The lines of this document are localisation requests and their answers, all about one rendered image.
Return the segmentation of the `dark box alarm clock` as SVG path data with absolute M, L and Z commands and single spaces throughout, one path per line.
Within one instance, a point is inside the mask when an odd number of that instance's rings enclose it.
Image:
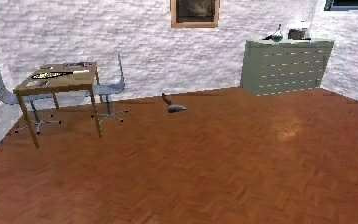
M 292 28 L 288 32 L 288 38 L 292 40 L 310 40 L 307 30 L 304 28 Z

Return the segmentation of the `grey swivel chair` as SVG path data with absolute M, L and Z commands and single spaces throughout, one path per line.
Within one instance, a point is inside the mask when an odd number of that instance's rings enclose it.
M 99 123 L 102 123 L 103 121 L 105 121 L 108 118 L 116 118 L 120 122 L 123 122 L 123 119 L 121 117 L 118 117 L 118 114 L 127 113 L 127 110 L 121 110 L 121 111 L 117 111 L 117 112 L 111 111 L 111 101 L 109 100 L 109 96 L 114 95 L 114 94 L 120 94 L 125 89 L 125 79 L 124 79 L 124 73 L 123 73 L 120 53 L 117 53 L 117 59 L 118 59 L 119 68 L 120 68 L 120 80 L 115 84 L 99 84 L 99 85 L 93 86 L 93 94 L 99 95 L 100 97 L 105 96 L 105 100 L 106 100 L 107 112 L 105 114 L 102 114 L 102 119 L 99 121 Z
M 36 100 L 48 99 L 48 98 L 52 98 L 54 100 L 54 104 L 55 104 L 56 108 L 59 108 L 59 104 L 58 104 L 56 95 L 54 93 L 29 95 L 29 96 L 23 97 L 24 102 L 29 103 L 31 105 L 31 108 L 32 108 L 32 111 L 33 111 L 33 114 L 35 117 L 35 119 L 33 120 L 33 124 L 36 126 L 37 134 L 40 134 L 40 126 L 43 124 L 46 124 L 46 123 L 61 124 L 60 120 L 52 120 L 53 114 L 49 114 L 48 116 L 44 117 L 43 119 L 39 118 L 34 102 Z M 4 81 L 2 79 L 1 72 L 0 72 L 0 101 L 3 102 L 4 104 L 9 104 L 9 105 L 15 105 L 15 104 L 19 103 L 17 96 L 12 91 L 9 91 L 6 88 Z

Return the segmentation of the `dark flat book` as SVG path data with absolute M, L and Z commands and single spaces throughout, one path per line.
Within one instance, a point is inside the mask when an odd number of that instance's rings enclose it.
M 73 63 L 64 63 L 63 68 L 72 68 L 72 67 L 91 67 L 95 65 L 93 62 L 73 62 Z

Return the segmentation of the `grey-green chest of drawers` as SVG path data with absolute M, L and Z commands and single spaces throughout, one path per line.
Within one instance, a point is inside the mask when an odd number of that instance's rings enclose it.
M 257 96 L 321 86 L 333 40 L 247 40 L 240 86 Z

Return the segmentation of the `wooden square table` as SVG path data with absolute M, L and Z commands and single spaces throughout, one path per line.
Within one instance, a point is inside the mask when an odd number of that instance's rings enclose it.
M 29 133 L 32 137 L 34 145 L 39 148 L 37 134 L 31 125 L 31 121 L 28 115 L 27 107 L 24 103 L 24 96 L 38 95 L 38 94 L 56 94 L 59 92 L 70 92 L 70 91 L 82 91 L 87 90 L 90 93 L 92 114 L 94 115 L 96 129 L 99 137 L 102 137 L 102 131 L 97 117 L 98 111 L 94 97 L 94 83 L 99 83 L 99 75 L 97 72 L 97 63 L 92 62 L 91 66 L 88 67 L 88 72 L 80 74 L 73 74 L 74 69 L 64 69 L 62 64 L 52 64 L 53 71 L 57 72 L 70 72 L 70 75 L 64 75 L 56 78 L 51 78 L 48 83 L 44 86 L 28 86 L 28 83 L 32 81 L 31 77 L 26 78 L 20 83 L 14 90 L 13 93 L 18 99 L 18 103 L 23 113 L 23 117 L 29 128 Z

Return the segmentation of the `glass flask vase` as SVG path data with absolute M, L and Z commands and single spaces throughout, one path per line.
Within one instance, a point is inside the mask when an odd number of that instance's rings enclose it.
M 283 34 L 281 31 L 281 25 L 278 25 L 278 29 L 272 34 L 272 40 L 274 42 L 280 42 L 283 39 Z

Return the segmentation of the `black tennis racket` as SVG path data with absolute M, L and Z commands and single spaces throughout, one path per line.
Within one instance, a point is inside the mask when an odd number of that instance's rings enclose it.
M 32 75 L 31 79 L 43 80 L 43 79 L 51 79 L 51 78 L 56 78 L 56 77 L 60 77 L 60 76 L 65 76 L 65 75 L 88 73 L 88 72 L 90 72 L 90 70 L 65 71 L 65 72 L 40 72 L 40 73 L 35 73 L 34 75 Z

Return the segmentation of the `dark window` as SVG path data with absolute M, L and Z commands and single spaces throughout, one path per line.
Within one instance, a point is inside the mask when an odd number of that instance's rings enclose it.
M 358 0 L 326 0 L 325 11 L 354 11 L 358 10 Z

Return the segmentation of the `wooden framed wall picture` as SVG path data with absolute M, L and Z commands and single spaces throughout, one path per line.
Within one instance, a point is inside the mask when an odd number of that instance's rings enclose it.
M 216 28 L 220 0 L 170 0 L 172 28 Z

